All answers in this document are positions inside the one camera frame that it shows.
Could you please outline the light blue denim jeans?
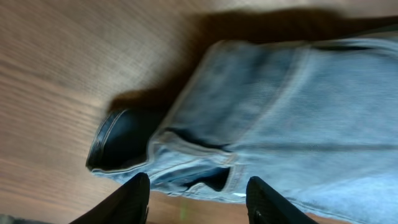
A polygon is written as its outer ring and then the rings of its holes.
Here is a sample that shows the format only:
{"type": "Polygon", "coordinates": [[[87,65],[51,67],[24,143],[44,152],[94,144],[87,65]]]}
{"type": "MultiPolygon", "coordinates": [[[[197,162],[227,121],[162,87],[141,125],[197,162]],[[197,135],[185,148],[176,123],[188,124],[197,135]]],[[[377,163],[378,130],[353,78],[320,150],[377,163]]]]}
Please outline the light blue denim jeans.
{"type": "Polygon", "coordinates": [[[216,44],[167,114],[109,114],[86,165],[227,203],[257,176],[303,212],[396,223],[397,38],[216,44]]]}

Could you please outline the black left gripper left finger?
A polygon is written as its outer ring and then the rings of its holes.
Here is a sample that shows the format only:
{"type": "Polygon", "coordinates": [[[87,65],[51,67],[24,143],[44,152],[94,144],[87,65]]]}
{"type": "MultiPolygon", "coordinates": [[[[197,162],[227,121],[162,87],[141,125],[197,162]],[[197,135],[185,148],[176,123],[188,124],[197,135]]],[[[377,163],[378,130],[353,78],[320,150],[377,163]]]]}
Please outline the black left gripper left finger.
{"type": "Polygon", "coordinates": [[[150,180],[140,172],[71,224],[145,224],[150,180]]]}

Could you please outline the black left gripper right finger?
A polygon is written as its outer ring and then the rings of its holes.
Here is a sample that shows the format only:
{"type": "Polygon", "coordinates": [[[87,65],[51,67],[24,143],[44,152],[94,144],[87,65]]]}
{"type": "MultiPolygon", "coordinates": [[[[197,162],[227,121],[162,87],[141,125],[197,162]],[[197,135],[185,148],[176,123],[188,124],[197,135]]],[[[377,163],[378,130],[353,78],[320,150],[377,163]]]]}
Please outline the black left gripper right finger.
{"type": "Polygon", "coordinates": [[[257,176],[246,186],[246,207],[250,224],[317,224],[257,176]]]}

